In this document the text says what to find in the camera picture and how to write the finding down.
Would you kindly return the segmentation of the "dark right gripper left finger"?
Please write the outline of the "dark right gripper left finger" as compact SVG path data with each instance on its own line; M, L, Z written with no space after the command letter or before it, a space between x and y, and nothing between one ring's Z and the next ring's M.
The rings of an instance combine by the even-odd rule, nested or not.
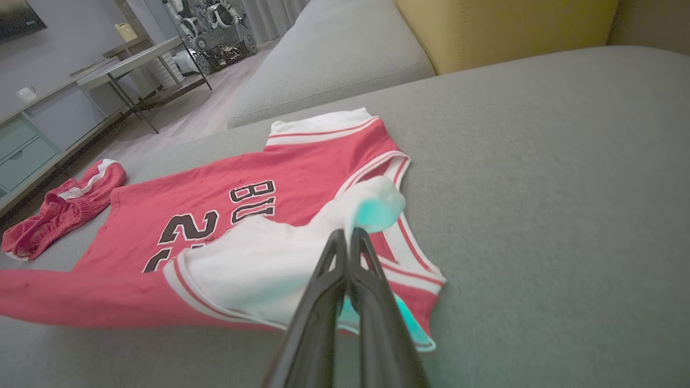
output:
M337 321L347 294L347 242L333 231L321 252L264 387L333 387Z

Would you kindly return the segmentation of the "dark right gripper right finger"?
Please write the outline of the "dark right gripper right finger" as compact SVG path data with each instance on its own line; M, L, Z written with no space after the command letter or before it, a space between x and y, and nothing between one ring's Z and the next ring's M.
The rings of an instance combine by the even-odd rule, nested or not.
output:
M348 282L348 295L360 317L361 386L429 387L369 234L359 227L351 236Z

